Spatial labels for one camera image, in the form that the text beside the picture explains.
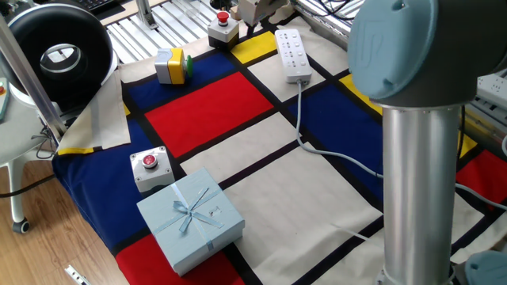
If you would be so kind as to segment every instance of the round speaker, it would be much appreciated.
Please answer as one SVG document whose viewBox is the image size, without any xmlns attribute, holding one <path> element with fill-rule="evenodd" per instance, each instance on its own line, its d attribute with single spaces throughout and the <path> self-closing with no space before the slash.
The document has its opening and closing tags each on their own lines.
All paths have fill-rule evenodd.
<svg viewBox="0 0 507 285">
<path fill-rule="evenodd" d="M 94 15 L 77 6 L 47 4 L 16 16 L 9 27 L 51 101 L 62 111 L 90 102 L 108 75 L 113 54 Z M 25 92 L 3 56 L 0 67 Z"/>
</svg>

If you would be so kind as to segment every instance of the chair leg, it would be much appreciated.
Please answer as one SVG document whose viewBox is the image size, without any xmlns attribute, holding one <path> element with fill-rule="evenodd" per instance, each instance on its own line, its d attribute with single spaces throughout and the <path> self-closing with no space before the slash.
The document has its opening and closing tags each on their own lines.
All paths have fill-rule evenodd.
<svg viewBox="0 0 507 285">
<path fill-rule="evenodd" d="M 14 192 L 21 189 L 21 178 L 23 177 L 23 167 L 26 161 L 24 158 L 16 158 L 7 162 L 9 170 L 10 191 Z M 22 222 L 25 219 L 23 214 L 23 206 L 21 204 L 21 195 L 10 197 L 10 209 L 14 223 Z"/>
<path fill-rule="evenodd" d="M 9 183 L 10 191 L 21 190 L 21 178 L 23 177 L 23 168 L 26 162 L 39 160 L 37 158 L 37 148 L 35 147 L 26 153 L 22 154 L 18 158 L 7 162 L 7 169 L 9 170 Z M 41 150 L 39 155 L 43 158 L 47 157 L 50 152 Z M 30 224 L 23 213 L 23 205 L 21 202 L 21 195 L 13 196 L 10 198 L 10 208 L 13 216 L 13 231 L 19 234 L 26 233 L 29 230 Z"/>
</svg>

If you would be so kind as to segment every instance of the keyboard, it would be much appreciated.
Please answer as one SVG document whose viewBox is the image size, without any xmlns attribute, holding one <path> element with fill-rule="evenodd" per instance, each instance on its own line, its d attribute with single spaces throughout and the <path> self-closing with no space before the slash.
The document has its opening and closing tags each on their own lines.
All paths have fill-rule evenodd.
<svg viewBox="0 0 507 285">
<path fill-rule="evenodd" d="M 87 8 L 92 14 L 100 13 L 114 6 L 115 0 L 73 0 L 81 6 Z"/>
</svg>

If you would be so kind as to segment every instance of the beige cloth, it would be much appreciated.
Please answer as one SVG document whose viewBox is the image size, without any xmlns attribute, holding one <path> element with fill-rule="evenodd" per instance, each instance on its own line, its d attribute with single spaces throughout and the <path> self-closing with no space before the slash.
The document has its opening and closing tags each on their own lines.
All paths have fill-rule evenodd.
<svg viewBox="0 0 507 285">
<path fill-rule="evenodd" d="M 62 137 L 58 155 L 89 154 L 130 143 L 120 72 L 115 71 Z"/>
</svg>

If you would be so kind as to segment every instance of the white power strip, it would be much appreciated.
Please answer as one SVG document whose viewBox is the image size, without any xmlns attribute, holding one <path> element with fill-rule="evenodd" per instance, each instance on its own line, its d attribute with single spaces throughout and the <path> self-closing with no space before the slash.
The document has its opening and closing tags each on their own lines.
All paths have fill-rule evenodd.
<svg viewBox="0 0 507 285">
<path fill-rule="evenodd" d="M 311 78 L 311 66 L 304 51 L 301 36 L 296 29 L 277 30 L 275 32 L 276 49 L 282 58 L 285 81 L 306 84 Z"/>
<path fill-rule="evenodd" d="M 91 285 L 90 282 L 86 279 L 85 276 L 79 274 L 72 265 L 69 265 L 68 268 L 65 268 L 65 272 L 79 285 Z"/>
<path fill-rule="evenodd" d="M 491 104 L 507 109 L 507 80 L 496 74 L 478 78 L 477 96 Z"/>
</svg>

